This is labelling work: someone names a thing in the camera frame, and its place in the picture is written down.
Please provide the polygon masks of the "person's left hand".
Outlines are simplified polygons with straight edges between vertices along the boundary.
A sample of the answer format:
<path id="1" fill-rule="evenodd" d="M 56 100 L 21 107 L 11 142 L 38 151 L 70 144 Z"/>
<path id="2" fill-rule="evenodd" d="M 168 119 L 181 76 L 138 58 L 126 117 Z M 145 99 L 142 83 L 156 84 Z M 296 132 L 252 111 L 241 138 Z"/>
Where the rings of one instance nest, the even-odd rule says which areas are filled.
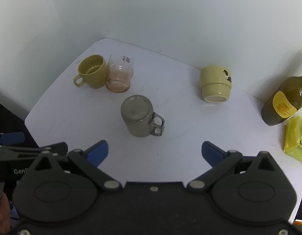
<path id="1" fill-rule="evenodd" d="M 5 193 L 0 199 L 0 232 L 7 234 L 10 231 L 10 205 Z"/>

